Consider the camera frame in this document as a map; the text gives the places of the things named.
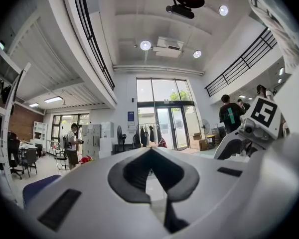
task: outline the standing fan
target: standing fan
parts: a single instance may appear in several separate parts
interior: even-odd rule
[[[210,124],[207,120],[202,119],[199,122],[200,128],[202,128],[204,130],[204,135],[205,135],[205,139],[206,139],[206,134],[209,133],[210,131]]]
[[[125,143],[125,139],[126,139],[126,134],[122,134],[121,126],[118,126],[117,136],[118,136],[119,149],[120,149],[120,146],[123,146],[123,152],[124,152],[125,151],[124,143]]]

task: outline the balcony railing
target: balcony railing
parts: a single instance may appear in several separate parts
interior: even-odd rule
[[[205,89],[211,97],[227,87],[238,77],[251,69],[263,56],[277,44],[271,31],[266,28],[257,39],[241,54],[221,75],[212,81]]]
[[[96,59],[98,65],[100,66],[100,68],[101,68],[107,82],[109,83],[111,89],[113,90],[115,85],[114,85],[114,82],[113,82],[113,80],[112,80],[112,78],[109,74],[109,71],[106,67],[106,64],[105,64],[104,59],[102,57],[102,54],[100,52],[100,48],[98,46],[98,43],[96,42],[96,38],[95,38],[93,28],[92,28],[92,25],[91,25],[91,20],[90,20],[86,0],[75,0],[75,4],[76,4],[76,8],[78,10],[79,16],[80,16],[81,24],[83,26],[86,38],[88,39],[90,47],[91,47],[91,49],[93,51],[93,54],[95,56],[95,59]]]

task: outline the brown wall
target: brown wall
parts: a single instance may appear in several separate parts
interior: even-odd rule
[[[33,139],[33,125],[35,121],[43,122],[43,115],[15,104],[13,114],[10,116],[8,130],[14,132],[19,140],[30,141]]]

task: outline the shorts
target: shorts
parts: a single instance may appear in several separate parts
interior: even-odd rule
[[[79,163],[78,155],[76,154],[76,150],[65,150],[65,154],[68,156],[69,164],[77,165]]]

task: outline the cardboard box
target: cardboard box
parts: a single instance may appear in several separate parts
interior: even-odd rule
[[[189,136],[190,140],[197,141],[202,140],[201,133],[195,133]]]
[[[207,140],[192,140],[190,141],[190,148],[197,150],[208,150],[208,141]]]

